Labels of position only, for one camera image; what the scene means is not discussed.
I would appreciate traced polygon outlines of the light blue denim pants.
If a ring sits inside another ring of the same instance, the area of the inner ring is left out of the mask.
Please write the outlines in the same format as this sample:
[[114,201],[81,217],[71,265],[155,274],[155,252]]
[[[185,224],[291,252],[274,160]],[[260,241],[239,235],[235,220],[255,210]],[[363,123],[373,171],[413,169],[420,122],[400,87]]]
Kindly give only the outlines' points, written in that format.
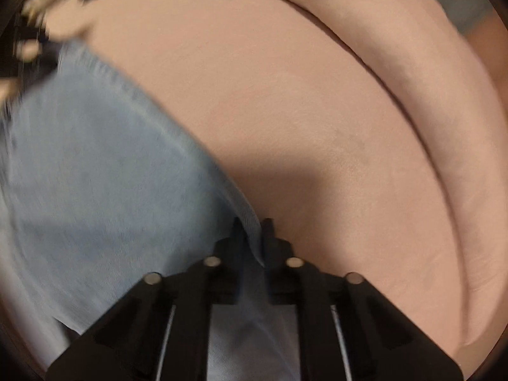
[[271,305],[255,212],[214,159],[141,89],[77,41],[46,43],[1,114],[3,293],[42,368],[145,273],[180,273],[239,219],[238,303],[218,307],[211,380],[297,380],[295,318]]

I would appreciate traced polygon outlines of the pink bed sheet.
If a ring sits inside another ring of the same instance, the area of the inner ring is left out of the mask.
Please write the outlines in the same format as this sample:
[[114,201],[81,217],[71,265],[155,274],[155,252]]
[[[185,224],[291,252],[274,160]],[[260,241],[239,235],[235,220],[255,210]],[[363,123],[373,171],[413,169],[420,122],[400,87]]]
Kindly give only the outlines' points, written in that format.
[[396,101],[321,25],[283,0],[64,0],[46,24],[154,97],[299,256],[363,274],[457,348],[461,279],[434,170]]

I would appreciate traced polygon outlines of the pink duvet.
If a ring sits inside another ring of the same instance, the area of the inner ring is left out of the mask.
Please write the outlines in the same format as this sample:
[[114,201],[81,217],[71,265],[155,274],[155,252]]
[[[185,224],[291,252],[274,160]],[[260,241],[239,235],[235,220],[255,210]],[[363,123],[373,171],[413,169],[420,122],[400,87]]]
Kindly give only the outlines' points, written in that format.
[[288,0],[387,85],[444,189],[466,298],[456,357],[468,376],[501,353],[507,325],[507,123],[484,66],[436,0]]

